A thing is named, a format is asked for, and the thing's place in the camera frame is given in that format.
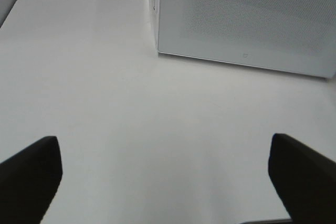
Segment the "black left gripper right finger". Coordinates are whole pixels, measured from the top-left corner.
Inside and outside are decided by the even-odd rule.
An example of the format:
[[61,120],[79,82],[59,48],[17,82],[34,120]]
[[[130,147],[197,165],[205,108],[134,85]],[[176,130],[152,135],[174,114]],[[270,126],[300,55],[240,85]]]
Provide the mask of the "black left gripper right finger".
[[268,175],[293,223],[335,223],[335,162],[276,133]]

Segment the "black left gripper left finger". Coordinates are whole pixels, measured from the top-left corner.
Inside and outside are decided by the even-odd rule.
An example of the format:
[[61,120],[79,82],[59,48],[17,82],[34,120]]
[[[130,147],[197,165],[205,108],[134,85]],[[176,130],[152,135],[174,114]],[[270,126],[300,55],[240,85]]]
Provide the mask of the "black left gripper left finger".
[[43,137],[1,162],[1,223],[41,223],[62,175],[55,136]]

